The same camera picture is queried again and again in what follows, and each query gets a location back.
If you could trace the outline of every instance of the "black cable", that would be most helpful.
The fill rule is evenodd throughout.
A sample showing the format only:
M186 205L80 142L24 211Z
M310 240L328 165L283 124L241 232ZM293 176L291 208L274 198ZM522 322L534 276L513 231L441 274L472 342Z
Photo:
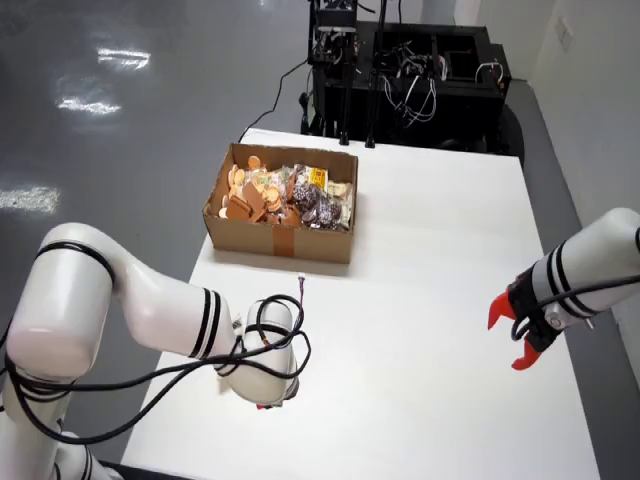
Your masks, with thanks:
M362 5L360 2L358 2L358 6L363 9L365 12L369 12L369 13L373 13L374 15L376 14L376 11L373 8L369 8L369 7L365 7L364 5Z
M301 281L301 300L302 300L302 296L303 296L303 286L302 286L302 281ZM256 323L260 322L260 317L262 314L262 311L264 310L264 308L272 302L279 302L280 300L286 300L289 301L291 303L293 303L294 305L296 305L298 307L298 317L296 319L296 322L292 328L292 330L290 332L288 332L286 335L283 335L282 338L278 339L275 342L269 343L266 342L264 347L255 349L255 350L251 350L251 351L247 351L244 349L244 344L242 343L242 337L236 337L236 341L234 343L234 346L230 352L230 354L227 355L215 355L212 357L209 357L207 359L204 360L200 360L200 361L196 361L196 362L190 362L187 364L183 364L183 365L178 365L175 367L169 367L169 368L165 368L162 370L158 370L156 372L152 372L150 374L147 375L143 375L142 377L139 377L137 379L134 380L129 380L126 382L121 382L119 384L104 384L104 385L75 385L75 384L70 384L70 385L61 385L61 384L49 384L46 382L42 382L39 380L34 380L28 377L24 377L22 375L20 375L17 371L17 367L16 365L11 361L11 359L6 356L5 358L5 362L6 362L6 370L9 372L9 377L14 385L15 391L16 391L16 397L18 398L18 402L20 403L20 406L22 407L22 409L25 412L25 415L27 416L27 418L31 421L31 423L33 423L33 425L44 435L46 435L49 438L52 438L53 440L62 442L62 443L66 443L66 444L70 444L70 445L91 445L91 444L95 444L95 443L101 443L104 442L106 440L110 440L111 438L120 435L121 433L131 429L133 426L135 426L136 423L138 423L140 420L142 420L148 413L149 411L155 407L155 405L183 378L185 378L188 374L190 374L191 372L205 366L205 365L214 365L214 364L221 364L221 366L217 367L217 369L223 369L229 365L234 365L236 368L240 365L246 365L246 366L250 366L253 368L257 368L261 371L264 371L270 375L273 375L277 378L282 378L282 379L287 379L287 380L291 380L296 378L297 376L299 376L302 371L306 368L307 363L309 361L309 358L311 356L311 344L309 342L309 337L307 337L306 333L300 330L300 327L302 326L302 323L304 321L304 311L302 309L302 303L298 302L295 298L293 297L289 297L288 295L273 295L271 297L266 298L265 300L262 301L260 308L258 310L258 318L256 319ZM276 370L273 370L269 367L266 367L264 365L262 365L261 363L257 363L254 362L252 360L248 360L248 358L251 358L253 356L256 355L260 355L261 353L265 353L271 350L274 350L276 348L282 348L283 346L286 346L288 344L291 343L291 341L297 337L298 335L302 336L303 339L305 340L306 346L307 346L307 354L303 360L303 362L301 363L301 365L298 367L297 370L295 370L294 372L291 373L282 373ZM237 347L239 345L242 345L242 352L240 353L235 353ZM234 369L232 369L230 372L226 372L225 374L223 374L222 376L227 376L228 374L230 374ZM86 438L71 438L71 437L67 437L65 435L61 435L60 433L50 429L47 425L43 424L40 419L38 419L38 417L33 413L33 411L31 410L31 407L28 403L27 400L32 400L32 401L38 401L38 402L42 402L42 403L46 403L46 402L51 402L51 401L55 401L57 399L59 399L61 396L64 396L66 394L68 394L71 391L112 391L112 390L122 390L125 388L131 388L133 386L139 385L141 383L144 383L152 378L158 377L160 375L164 375L167 373L173 373L173 372L180 372L176 377L174 377L150 402L149 404L147 404L136 416L134 416L131 420L129 420L128 422L120 425L119 427L110 430L108 432L105 432L103 434L100 435L96 435L93 437L86 437ZM25 390L27 391L31 391L34 392L36 394L40 393L45 393L45 394L50 394L51 392L63 392L63 395L61 395L60 397L56 396L55 398L37 398L37 397L33 397L29 394L27 394L25 392Z
M574 288L572 290L567 290L566 292L562 292L557 295L552 295L551 297L547 297L544 300L539 301L536 304L536 306L533 307L532 311L526 312L521 318L517 318L513 322L513 325L511 326L511 338L514 341L518 341L525 336L525 334L531 329L531 322L527 322L522 328L520 328L520 325L535 310L542 309L551 303L558 302L560 300L564 300L565 298L573 297L575 295L599 292L600 290L624 287L626 285L633 285L635 283L640 283L640 275L631 275L628 277L620 277L620 278L614 278L612 280L603 280L601 282L594 282L594 283L585 285L583 287Z
M271 110L267 110L262 115L260 115L253 123L249 124L249 126L244 129L244 132L242 132L242 135L240 135L240 138L238 139L238 143L242 142L242 139L244 138L244 136L246 135L246 133L249 131L249 129L251 127L255 126L260 120L262 120L264 117L266 117L270 113L273 113L273 112L276 111L276 107L278 106L278 101L280 100L280 94L282 93L282 82L284 81L284 79L286 77L291 75L293 72L295 72L297 69L299 69L305 63L307 63L306 59L303 62L301 62L298 65L296 65L295 67L293 67L291 70L289 70L287 73L285 73L284 75L282 75L280 77L280 86L278 87L278 95L276 96L276 101L273 103L273 108L271 108Z
M550 303L564 300L565 298L572 297L574 295L582 295L583 293L598 292L600 290L607 290L609 288L624 287L625 285L633 285L634 283L640 283L640 275L631 275L629 277L614 278L613 280L603 280L601 282L594 282L584 287L574 288L573 290L567 290L566 292L547 297L544 300L538 302L536 309L546 307Z
M9 328L11 328L11 323L13 322L13 317L11 317L11 320L9 320L9 324L7 325L7 329L4 331L4 333L2 334L2 338L0 338L0 350L2 350L2 347L4 347L4 344L7 343L7 336L9 335ZM2 370L0 370L0 378L2 378L2 376L7 373L7 367L2 367ZM0 413L4 412L4 405L0 405Z

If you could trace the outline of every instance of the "white wall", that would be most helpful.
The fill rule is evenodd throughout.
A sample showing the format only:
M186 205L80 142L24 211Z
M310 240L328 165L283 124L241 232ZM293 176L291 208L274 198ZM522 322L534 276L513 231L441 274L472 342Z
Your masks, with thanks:
M480 12L480 0L458 0L453 11L456 25L476 25Z
M573 31L567 53L559 15ZM639 22L638 0L558 0L532 76L583 224L617 206L640 212ZM640 381L640 297L614 315Z
M377 22L380 14L380 0L359 0L361 5L375 10L373 15L365 12L361 8L358 9L358 20L367 22ZM402 0L402 22L403 23L420 23L422 17L423 0ZM387 15L385 22L398 23L398 0L389 0L387 3Z
M531 79L556 0L457 0L457 25L486 26L514 78Z

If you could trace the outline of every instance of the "cardboard box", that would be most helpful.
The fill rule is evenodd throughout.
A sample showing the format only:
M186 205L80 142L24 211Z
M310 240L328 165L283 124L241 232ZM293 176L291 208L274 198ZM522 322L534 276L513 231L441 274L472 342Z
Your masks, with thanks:
M227 176L235 163L246 169L251 155L260 157L268 170L304 164L329 171L334 182L353 185L353 208L348 232L333 232L307 227L291 228L266 223L249 223L218 217L222 197L229 193ZM358 157L340 152L306 148L267 147L234 143L229 147L216 185L205 203L202 214L214 248L261 253L282 257L306 258L325 262L349 263L355 232L356 197L358 192Z

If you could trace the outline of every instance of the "brown tape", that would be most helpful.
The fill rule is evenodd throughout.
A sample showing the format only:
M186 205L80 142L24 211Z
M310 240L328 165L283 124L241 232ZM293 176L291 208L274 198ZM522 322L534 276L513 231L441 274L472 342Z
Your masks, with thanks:
M294 234L293 228L273 227L273 254L278 257L293 257Z

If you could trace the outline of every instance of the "black stripe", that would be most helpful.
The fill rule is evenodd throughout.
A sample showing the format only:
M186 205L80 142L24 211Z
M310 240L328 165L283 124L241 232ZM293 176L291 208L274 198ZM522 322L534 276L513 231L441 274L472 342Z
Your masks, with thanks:
M89 456L89 476L87 477L87 480L91 480L91 477L93 476L93 455L91 455L89 447L85 446L84 448L87 449L87 455Z
M209 332L209 340L207 341L207 347L204 349L204 352L200 356L200 358L207 358L211 353L211 349L213 348L213 342L216 339L216 333L218 333L218 322L220 321L220 294L218 292L213 292L215 296L216 306L213 311L213 323L211 324L211 331Z
M564 266L562 265L562 249L564 248L564 243L562 243L558 247L558 253L556 253L556 268L558 269L558 276L560 277L560 283L562 283L562 288L564 288L565 292L571 290L571 286L569 285L569 280L567 280L567 276L564 274ZM587 312L590 316L597 315L598 312L587 307L584 303L580 301L580 299L576 295L571 295L569 299L575 304L583 312Z
M111 283L112 284L116 283L116 273L113 271L111 264L109 264L109 261L106 258L104 258L104 256L97 250L87 245L83 245L82 243L72 242L70 240L62 240L59 242L52 242L42 247L38 252L38 254L36 255L36 258L38 258L43 253L50 252L51 250L74 250L76 252L80 252L80 253L84 253L85 255L88 255L89 257L93 258L96 262L98 262L100 265L104 267L104 269L107 271L107 273L111 277Z
M558 248L556 248L553 252L551 252L549 254L549 259L547 260L547 278L549 280L549 286L551 287L551 293L553 293L554 295L558 295L560 293L560 290L558 289L558 286L556 285L556 280L553 277L552 258L553 258L553 254L556 253L560 248L562 248L563 245L564 243L560 244ZM558 300L558 303L562 308L565 309L565 311L569 315L573 315L574 317L577 317L577 318L586 318L580 315L578 312L574 311L573 308L567 305L567 302L565 302L564 300Z
M280 327L279 325L271 325L269 323L261 323L260 327L265 332L279 333L283 337L289 334L289 330L287 330L284 327ZM257 330L258 330L258 325L254 323L252 325L249 325L247 327L247 329L244 331L244 333L246 334L246 333L249 333L249 332L255 332Z
M193 351L189 357L195 358L198 356L198 352L202 348L202 342L204 341L204 334L207 332L207 324L209 323L209 312L211 311L211 292L204 289L204 310L202 311L202 322L200 323L200 332L198 332L198 338L196 344L193 347Z
M84 470L82 472L82 477L80 477L80 480L91 480L87 477L87 470L89 468L89 449L86 446L84 447L84 453Z
M46 394L37 393L37 395L39 396L36 397L34 395L28 394L27 392L22 392L22 394L24 395L24 398L26 398L27 400L31 400L32 402L35 402L35 403L57 402L58 400L62 400L64 397L69 395L69 393L71 393L71 391L66 391L62 393L53 392L53 393L46 393Z

